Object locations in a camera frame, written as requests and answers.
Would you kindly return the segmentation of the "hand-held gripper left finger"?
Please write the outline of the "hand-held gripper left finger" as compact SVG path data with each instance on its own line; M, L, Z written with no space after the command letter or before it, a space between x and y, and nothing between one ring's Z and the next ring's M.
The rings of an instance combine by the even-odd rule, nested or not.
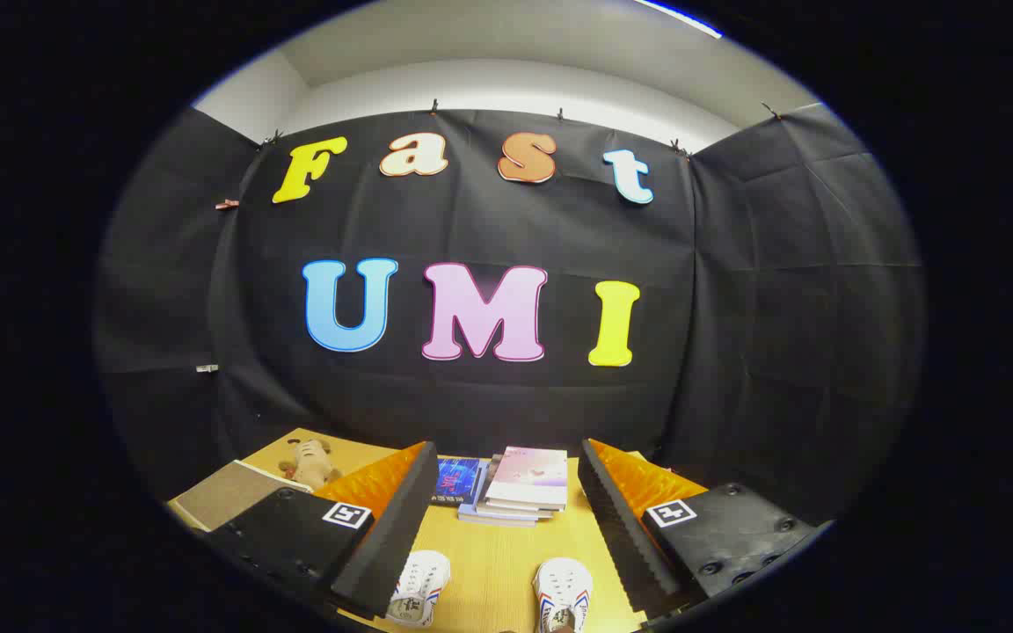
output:
M381 617L428 508L437 458L421 441L319 492L278 485L209 530L208 546L314 612Z

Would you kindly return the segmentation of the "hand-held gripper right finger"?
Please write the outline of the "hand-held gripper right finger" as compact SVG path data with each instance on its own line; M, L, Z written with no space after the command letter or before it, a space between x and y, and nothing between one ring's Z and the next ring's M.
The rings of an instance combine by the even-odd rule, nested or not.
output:
M751 486L708 488L594 438L579 483L632 609L651 621L741 596L815 537Z

